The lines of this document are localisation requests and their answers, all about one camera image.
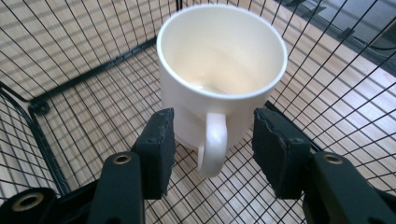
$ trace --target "white mug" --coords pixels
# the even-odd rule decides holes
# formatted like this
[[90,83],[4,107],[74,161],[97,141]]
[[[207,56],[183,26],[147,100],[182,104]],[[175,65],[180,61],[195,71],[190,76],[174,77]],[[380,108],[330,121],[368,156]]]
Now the white mug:
[[175,109],[176,140],[198,150],[198,170],[216,176],[282,78],[288,54],[270,23],[226,5],[187,7],[157,37],[163,108]]

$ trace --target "mug rim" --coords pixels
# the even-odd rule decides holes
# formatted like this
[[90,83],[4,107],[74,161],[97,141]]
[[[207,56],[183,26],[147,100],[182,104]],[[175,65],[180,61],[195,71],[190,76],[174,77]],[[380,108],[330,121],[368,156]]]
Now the mug rim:
[[[216,93],[213,91],[205,91],[205,90],[201,90],[198,88],[194,88],[192,84],[190,84],[188,81],[184,80],[182,77],[180,77],[172,68],[171,66],[168,64],[168,62],[165,60],[164,56],[163,56],[163,48],[162,48],[162,39],[163,39],[163,32],[164,30],[166,30],[166,26],[168,26],[173,20],[176,20],[178,17],[180,17],[180,15],[183,15],[189,11],[192,10],[197,10],[200,8],[204,8],[204,7],[218,7],[218,8],[226,8],[227,10],[236,10],[238,12],[241,13],[245,13],[247,14],[249,17],[253,17],[255,19],[258,19],[259,22],[263,23],[265,26],[267,26],[267,28],[269,28],[274,35],[276,36],[277,42],[279,43],[282,53],[283,53],[283,62],[282,65],[280,67],[280,70],[278,72],[278,74],[276,75],[276,77],[267,85],[262,86],[261,88],[255,90],[255,91],[250,91],[250,92],[246,92],[246,93],[239,93],[239,94],[226,94],[226,93]],[[286,49],[286,45],[284,40],[282,39],[281,35],[279,34],[279,32],[265,19],[263,19],[262,17],[260,17],[259,15],[252,13],[250,11],[248,11],[247,9],[241,8],[241,7],[235,7],[235,6],[231,6],[231,5],[225,5],[222,3],[219,4],[201,4],[201,5],[194,5],[191,7],[185,7],[182,8],[179,12],[177,12],[175,15],[171,16],[161,27],[160,32],[158,33],[157,36],[157,53],[158,53],[158,57],[162,63],[162,65],[164,66],[164,68],[166,69],[166,71],[177,81],[179,82],[182,86],[188,88],[190,91],[194,91],[198,94],[201,94],[203,96],[207,96],[210,98],[215,98],[215,99],[220,99],[220,100],[239,100],[239,99],[247,99],[247,98],[252,98],[258,95],[261,95],[265,92],[270,91],[272,88],[275,87],[275,85],[280,81],[280,79],[284,76],[285,72],[286,72],[286,66],[287,66],[287,62],[288,62],[288,53],[287,53],[287,49]]]

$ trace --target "black wire mesh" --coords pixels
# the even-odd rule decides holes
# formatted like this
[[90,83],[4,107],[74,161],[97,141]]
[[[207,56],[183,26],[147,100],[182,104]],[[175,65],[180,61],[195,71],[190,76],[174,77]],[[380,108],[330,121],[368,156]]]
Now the black wire mesh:
[[[371,44],[395,22],[396,13],[376,38],[353,49],[354,27],[378,1],[346,31],[332,23],[347,1],[328,21],[318,15],[322,1],[311,8],[303,1],[220,2],[261,15],[285,39],[288,69],[270,102],[318,146],[347,157],[373,186],[395,194],[396,78],[394,70],[383,69],[395,51],[375,63],[362,55],[382,53]],[[35,99],[148,43],[177,6],[174,1],[2,1],[1,81],[22,98]],[[153,45],[49,96],[49,113],[36,118],[72,190],[97,178],[107,156],[128,150],[150,115],[162,108],[158,78]],[[36,185],[53,187],[23,118],[4,98],[2,104],[1,199]],[[301,201],[275,199],[252,159],[250,139],[248,133],[230,149],[222,173],[211,179],[196,173],[195,152],[177,145],[168,196],[146,202],[148,223],[304,222]],[[33,158],[24,159],[21,152]],[[19,180],[14,173],[29,178]]]

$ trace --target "cage wall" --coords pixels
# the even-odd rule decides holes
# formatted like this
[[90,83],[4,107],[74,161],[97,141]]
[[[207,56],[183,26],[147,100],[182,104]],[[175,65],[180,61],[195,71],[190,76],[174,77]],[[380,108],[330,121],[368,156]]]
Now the cage wall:
[[[287,44],[287,72],[270,105],[317,148],[347,157],[374,187],[395,194],[396,73],[383,69],[395,50],[351,47],[354,28],[382,1],[371,1],[349,30],[333,25],[348,1],[329,21],[318,15],[327,1],[219,2],[264,17]],[[54,181],[78,189],[99,177],[106,157],[128,150],[162,108],[155,36],[177,8],[201,3],[2,1],[2,90],[36,120],[62,175],[53,179],[21,112],[2,94],[1,200],[30,187],[56,188]],[[395,13],[375,37],[395,21],[396,6],[389,7]],[[383,57],[372,62],[366,54]],[[41,116],[27,107],[40,101],[49,104]],[[275,199],[252,159],[251,135],[211,179],[198,176],[196,154],[177,144],[168,196],[146,202],[147,222],[304,222],[301,201]]]

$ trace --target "wire cage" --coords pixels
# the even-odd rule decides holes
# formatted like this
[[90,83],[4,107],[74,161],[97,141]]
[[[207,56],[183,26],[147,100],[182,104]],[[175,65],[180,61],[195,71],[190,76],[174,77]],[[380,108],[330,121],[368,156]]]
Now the wire cage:
[[[371,185],[396,194],[396,41],[387,38],[396,3],[218,2],[262,16],[286,42],[287,72],[266,106],[314,150],[346,157]],[[156,35],[178,10],[201,3],[2,0],[0,203],[32,187],[63,196],[130,149],[162,108]],[[350,13],[356,4],[360,13]],[[382,23],[368,22],[378,13]],[[147,223],[305,223],[302,201],[275,198],[251,137],[210,179],[196,173],[196,153],[177,144],[168,195],[145,202]]]

